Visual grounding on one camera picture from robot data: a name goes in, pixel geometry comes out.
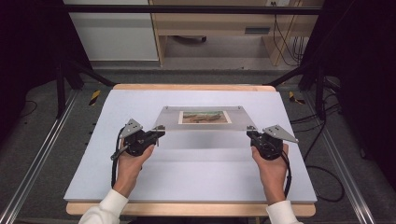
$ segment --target white cabinet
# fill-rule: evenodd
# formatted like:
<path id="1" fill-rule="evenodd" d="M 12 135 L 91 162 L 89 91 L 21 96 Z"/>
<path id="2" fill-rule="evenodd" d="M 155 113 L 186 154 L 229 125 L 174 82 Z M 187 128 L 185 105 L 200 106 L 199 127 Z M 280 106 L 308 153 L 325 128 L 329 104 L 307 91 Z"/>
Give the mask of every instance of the white cabinet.
<path id="1" fill-rule="evenodd" d="M 148 5 L 147 0 L 64 0 L 65 4 Z M 148 13 L 70 13 L 90 61 L 158 61 Z"/>

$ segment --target small painting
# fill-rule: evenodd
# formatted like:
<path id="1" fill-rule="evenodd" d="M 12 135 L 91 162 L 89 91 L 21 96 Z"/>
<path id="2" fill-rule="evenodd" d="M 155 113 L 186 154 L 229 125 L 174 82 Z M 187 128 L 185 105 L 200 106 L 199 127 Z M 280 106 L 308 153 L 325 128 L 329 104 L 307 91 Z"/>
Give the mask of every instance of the small painting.
<path id="1" fill-rule="evenodd" d="M 227 111 L 180 111 L 178 124 L 229 124 Z"/>

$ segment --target metal rail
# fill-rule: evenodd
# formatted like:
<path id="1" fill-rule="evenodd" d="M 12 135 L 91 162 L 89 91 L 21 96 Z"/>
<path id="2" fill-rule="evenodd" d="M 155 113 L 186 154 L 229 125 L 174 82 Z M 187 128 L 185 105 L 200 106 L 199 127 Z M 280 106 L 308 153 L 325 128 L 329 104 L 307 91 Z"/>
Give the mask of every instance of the metal rail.
<path id="1" fill-rule="evenodd" d="M 311 94 L 308 94 L 306 91 L 303 91 L 303 95 L 305 101 L 307 102 L 309 108 L 313 113 L 315 112 L 314 103 Z M 366 201 L 364 201 L 363 196 L 361 195 L 361 191 L 358 188 L 355 180 L 353 179 L 352 174 L 349 172 L 347 168 L 347 164 L 344 162 L 341 154 L 339 153 L 337 146 L 332 140 L 332 136 L 327 130 L 326 127 L 323 129 L 322 135 L 323 143 L 326 146 L 326 149 L 329 153 L 330 158 L 332 159 L 332 164 L 344 185 L 346 190 L 346 195 L 349 198 L 349 201 L 352 204 L 353 209 L 355 210 L 356 216 L 358 217 L 361 224 L 375 224 L 375 220 L 369 207 L 367 206 Z"/>
<path id="2" fill-rule="evenodd" d="M 20 186 L 18 187 L 11 201 L 8 203 L 6 209 L 1 214 L 0 216 L 1 224 L 13 223 L 18 213 L 20 212 L 24 201 L 26 200 L 30 190 L 32 189 L 32 186 L 35 183 L 35 180 L 37 179 L 41 171 L 41 168 L 44 165 L 44 162 L 46 161 L 48 155 L 50 154 L 52 147 L 55 144 L 55 141 L 58 138 L 58 135 L 62 130 L 65 121 L 67 120 L 70 114 L 70 111 L 73 108 L 77 96 L 78 96 L 78 91 L 71 92 L 67 100 L 66 109 L 64 113 L 59 119 L 55 120 L 51 130 L 49 131 L 49 134 L 46 137 L 46 140 L 44 141 L 41 148 L 38 150 L 37 155 L 35 156 L 35 160 L 32 162 L 29 170 L 27 171 L 25 177 L 20 183 Z"/>

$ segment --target white shirt cuff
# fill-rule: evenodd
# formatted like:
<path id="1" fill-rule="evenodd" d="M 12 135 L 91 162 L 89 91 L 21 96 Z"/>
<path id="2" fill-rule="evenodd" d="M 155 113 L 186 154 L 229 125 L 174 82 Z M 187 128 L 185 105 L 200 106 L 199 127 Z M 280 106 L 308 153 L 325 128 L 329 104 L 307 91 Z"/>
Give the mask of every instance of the white shirt cuff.
<path id="1" fill-rule="evenodd" d="M 267 207 L 271 223 L 299 223 L 291 208 L 290 201 L 274 203 Z"/>
<path id="2" fill-rule="evenodd" d="M 100 202 L 99 206 L 102 210 L 108 211 L 115 217 L 119 217 L 123 208 L 128 203 L 128 199 L 111 189 L 107 196 Z"/>

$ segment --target metal bracket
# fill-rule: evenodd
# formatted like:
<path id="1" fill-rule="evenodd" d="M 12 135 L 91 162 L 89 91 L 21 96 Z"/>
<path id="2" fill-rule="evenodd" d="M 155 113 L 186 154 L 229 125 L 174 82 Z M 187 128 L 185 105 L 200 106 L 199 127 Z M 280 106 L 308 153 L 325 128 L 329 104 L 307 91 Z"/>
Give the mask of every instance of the metal bracket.
<path id="1" fill-rule="evenodd" d="M 138 131 L 142 130 L 143 126 L 139 124 L 136 120 L 130 119 L 128 123 L 125 125 L 124 130 L 120 134 L 120 138 L 128 137 L 133 133 L 137 133 Z"/>
<path id="2" fill-rule="evenodd" d="M 274 138 L 286 140 L 293 143 L 298 143 L 298 139 L 293 135 L 289 134 L 286 130 L 284 130 L 279 125 L 271 126 L 265 129 L 262 129 L 263 132 L 271 135 Z"/>

